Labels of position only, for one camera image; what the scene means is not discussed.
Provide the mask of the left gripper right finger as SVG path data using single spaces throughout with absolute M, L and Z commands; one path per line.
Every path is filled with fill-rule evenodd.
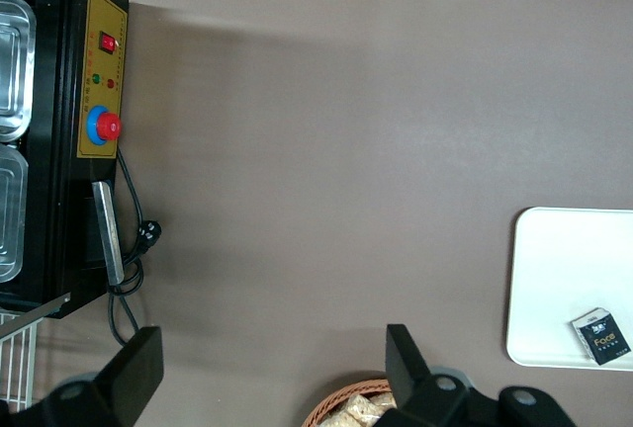
M 431 370 L 404 324 L 388 324 L 385 367 L 399 410 L 420 410 L 435 386 Z

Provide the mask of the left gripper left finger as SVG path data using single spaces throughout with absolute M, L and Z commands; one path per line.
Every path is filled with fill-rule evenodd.
M 164 377 L 162 332 L 141 328 L 96 376 L 94 383 L 117 426 L 134 426 Z

